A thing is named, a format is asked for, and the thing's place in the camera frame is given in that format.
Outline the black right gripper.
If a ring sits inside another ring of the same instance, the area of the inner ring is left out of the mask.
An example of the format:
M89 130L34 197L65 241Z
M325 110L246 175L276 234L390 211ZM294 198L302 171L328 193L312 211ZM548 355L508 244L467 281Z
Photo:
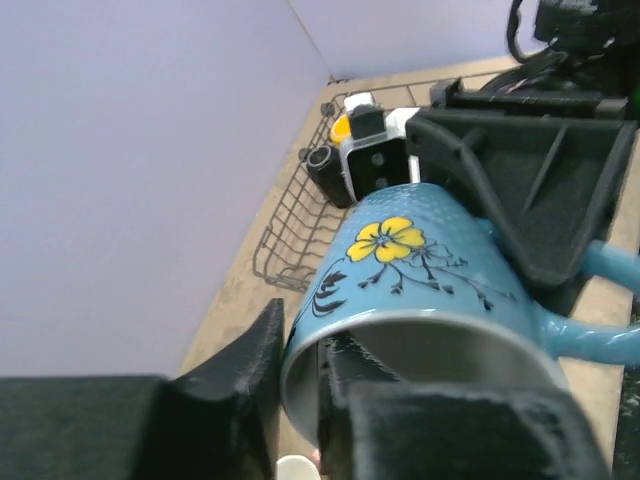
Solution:
M516 270L541 288L576 276L588 244L612 218L639 115L639 4L541 1L534 37L517 41L510 5L506 43L517 65L478 90L461 80L430 90L431 105L405 124L424 180L490 220ZM555 116L537 118L521 116Z

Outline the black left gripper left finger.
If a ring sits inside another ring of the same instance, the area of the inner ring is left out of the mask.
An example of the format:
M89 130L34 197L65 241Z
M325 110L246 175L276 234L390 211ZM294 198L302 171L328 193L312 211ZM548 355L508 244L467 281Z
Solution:
M1 382L5 479L271 479L279 439L284 302L176 378Z

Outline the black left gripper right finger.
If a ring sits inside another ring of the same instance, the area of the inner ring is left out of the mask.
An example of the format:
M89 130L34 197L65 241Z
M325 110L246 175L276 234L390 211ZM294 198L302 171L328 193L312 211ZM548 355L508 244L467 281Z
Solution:
M317 347L320 469L332 479L609 479L570 393L409 383L350 335Z

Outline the blue mug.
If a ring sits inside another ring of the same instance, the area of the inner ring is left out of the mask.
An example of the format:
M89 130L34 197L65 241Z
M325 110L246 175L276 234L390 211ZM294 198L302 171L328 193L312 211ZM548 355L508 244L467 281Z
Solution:
M293 428L317 442L318 347L340 333L394 378L418 382L562 389L562 357L638 363L636 329L546 310L496 236L434 184L365 197L337 232L289 334L281 399Z

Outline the yellow mug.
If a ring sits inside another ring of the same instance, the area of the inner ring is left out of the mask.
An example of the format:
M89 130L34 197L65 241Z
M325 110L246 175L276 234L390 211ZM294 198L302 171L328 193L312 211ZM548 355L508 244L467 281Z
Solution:
M343 141L350 136L351 127L349 118L346 114L342 114L332 124L329 131L329 139L336 147L339 147Z

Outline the cream mug green inside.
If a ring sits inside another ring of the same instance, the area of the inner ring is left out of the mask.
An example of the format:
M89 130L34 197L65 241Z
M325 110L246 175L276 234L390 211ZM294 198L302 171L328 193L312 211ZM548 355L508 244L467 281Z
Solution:
M276 462L276 480L321 480L316 464L304 455L291 454Z

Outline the black mug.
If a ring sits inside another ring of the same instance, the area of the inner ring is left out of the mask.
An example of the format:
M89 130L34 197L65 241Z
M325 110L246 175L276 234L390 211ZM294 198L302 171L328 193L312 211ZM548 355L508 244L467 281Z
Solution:
M320 145L311 150L306 158L306 168L313 183L331 205L347 209L353 204L344 181L337 148Z

